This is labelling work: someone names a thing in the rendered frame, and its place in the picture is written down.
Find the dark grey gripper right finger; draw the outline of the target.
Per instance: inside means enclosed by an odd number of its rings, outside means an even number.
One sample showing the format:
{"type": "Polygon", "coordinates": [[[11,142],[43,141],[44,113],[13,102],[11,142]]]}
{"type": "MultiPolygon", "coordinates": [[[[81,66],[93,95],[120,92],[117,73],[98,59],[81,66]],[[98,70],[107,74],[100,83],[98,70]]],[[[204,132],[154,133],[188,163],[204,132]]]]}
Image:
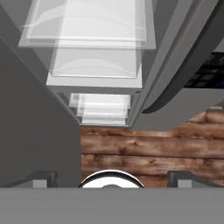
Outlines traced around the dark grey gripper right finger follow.
{"type": "Polygon", "coordinates": [[[167,186],[172,188],[222,188],[222,185],[200,178],[190,171],[169,171],[167,178],[167,186]]]}

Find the white round disc, black rim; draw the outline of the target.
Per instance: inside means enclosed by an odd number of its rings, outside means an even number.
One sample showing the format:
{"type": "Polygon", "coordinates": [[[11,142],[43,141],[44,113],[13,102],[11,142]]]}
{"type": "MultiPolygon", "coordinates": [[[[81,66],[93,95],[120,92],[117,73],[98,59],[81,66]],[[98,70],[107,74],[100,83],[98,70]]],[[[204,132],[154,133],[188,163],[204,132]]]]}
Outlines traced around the white round disc, black rim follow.
{"type": "Polygon", "coordinates": [[[126,171],[102,170],[84,178],[79,188],[144,188],[144,185],[126,171]]]}

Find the plain dark grey fridge door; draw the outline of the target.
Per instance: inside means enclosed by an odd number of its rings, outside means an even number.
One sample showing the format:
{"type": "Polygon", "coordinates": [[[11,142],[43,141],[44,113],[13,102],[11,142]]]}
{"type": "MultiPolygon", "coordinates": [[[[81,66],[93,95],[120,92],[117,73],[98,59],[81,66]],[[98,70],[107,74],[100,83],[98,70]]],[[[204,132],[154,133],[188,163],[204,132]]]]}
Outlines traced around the plain dark grey fridge door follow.
{"type": "Polygon", "coordinates": [[[56,171],[60,187],[81,182],[79,124],[45,86],[47,70],[0,4],[0,186],[56,171]]]}

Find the wide clear fridge shelf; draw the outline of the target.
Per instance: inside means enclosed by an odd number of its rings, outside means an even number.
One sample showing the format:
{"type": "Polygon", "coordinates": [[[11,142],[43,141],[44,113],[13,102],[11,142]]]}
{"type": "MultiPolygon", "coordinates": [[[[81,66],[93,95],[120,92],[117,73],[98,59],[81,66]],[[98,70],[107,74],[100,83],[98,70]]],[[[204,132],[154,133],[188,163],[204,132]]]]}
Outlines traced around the wide clear fridge shelf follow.
{"type": "Polygon", "coordinates": [[[22,47],[156,48],[151,0],[32,0],[22,47]]]}

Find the clear fridge drawer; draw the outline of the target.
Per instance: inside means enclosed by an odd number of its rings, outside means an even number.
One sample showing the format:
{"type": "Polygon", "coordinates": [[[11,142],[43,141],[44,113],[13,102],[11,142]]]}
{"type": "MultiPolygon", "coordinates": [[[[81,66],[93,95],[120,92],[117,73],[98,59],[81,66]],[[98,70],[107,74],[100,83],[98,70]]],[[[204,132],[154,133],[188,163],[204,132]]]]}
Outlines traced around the clear fridge drawer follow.
{"type": "Polygon", "coordinates": [[[68,49],[55,51],[48,86],[141,88],[141,53],[121,49],[68,49]]]}

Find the grey fridge body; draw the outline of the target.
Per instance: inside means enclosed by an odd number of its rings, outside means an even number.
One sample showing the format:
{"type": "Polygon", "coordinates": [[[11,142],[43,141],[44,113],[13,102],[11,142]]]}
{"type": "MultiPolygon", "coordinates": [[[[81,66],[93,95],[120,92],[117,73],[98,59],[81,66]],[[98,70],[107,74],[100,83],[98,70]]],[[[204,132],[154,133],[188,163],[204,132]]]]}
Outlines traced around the grey fridge body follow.
{"type": "Polygon", "coordinates": [[[80,126],[130,127],[183,0],[0,0],[0,38],[80,126]]]}

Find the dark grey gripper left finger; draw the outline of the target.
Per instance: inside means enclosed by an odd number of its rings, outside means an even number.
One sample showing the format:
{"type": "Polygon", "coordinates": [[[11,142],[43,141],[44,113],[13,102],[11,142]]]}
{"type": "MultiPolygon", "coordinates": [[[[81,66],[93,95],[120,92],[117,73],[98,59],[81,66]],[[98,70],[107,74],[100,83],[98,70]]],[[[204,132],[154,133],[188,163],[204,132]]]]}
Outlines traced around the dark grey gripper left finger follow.
{"type": "Polygon", "coordinates": [[[3,188],[55,188],[58,186],[56,171],[34,171],[26,178],[3,185],[3,188]]]}

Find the small clear fridge bin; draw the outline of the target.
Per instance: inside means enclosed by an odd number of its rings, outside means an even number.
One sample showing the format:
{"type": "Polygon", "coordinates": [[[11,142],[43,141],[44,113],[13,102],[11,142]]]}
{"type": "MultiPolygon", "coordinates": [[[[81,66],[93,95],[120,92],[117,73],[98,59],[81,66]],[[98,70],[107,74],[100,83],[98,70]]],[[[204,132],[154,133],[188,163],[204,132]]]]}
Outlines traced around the small clear fridge bin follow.
{"type": "Polygon", "coordinates": [[[76,110],[82,124],[124,126],[128,119],[129,94],[71,93],[69,107],[76,110]]]}

